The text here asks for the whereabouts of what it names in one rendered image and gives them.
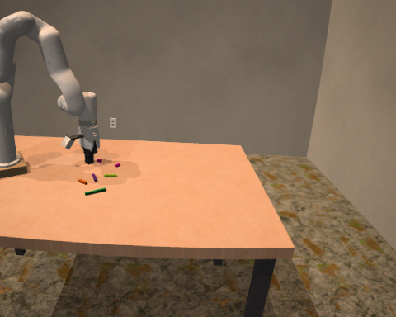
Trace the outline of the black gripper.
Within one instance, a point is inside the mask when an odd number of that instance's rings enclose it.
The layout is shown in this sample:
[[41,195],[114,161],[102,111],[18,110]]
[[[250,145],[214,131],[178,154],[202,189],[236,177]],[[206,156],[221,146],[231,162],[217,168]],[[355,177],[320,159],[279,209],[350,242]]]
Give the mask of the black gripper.
[[85,163],[94,163],[94,154],[97,153],[97,149],[100,148],[97,125],[90,127],[79,126],[78,133],[84,135],[84,137],[78,139],[78,141],[85,154]]

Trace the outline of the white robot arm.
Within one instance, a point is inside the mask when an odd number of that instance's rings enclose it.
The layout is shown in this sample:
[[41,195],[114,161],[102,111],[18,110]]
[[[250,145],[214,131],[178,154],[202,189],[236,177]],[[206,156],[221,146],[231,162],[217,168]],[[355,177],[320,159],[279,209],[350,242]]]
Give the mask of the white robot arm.
[[92,92],[82,92],[68,65],[57,30],[25,11],[4,17],[0,21],[0,168],[11,167],[21,161],[20,154],[16,152],[11,99],[16,72],[15,44],[24,35],[38,43],[47,72],[63,93],[58,100],[59,108],[78,116],[80,126],[95,126],[97,122],[97,96]]

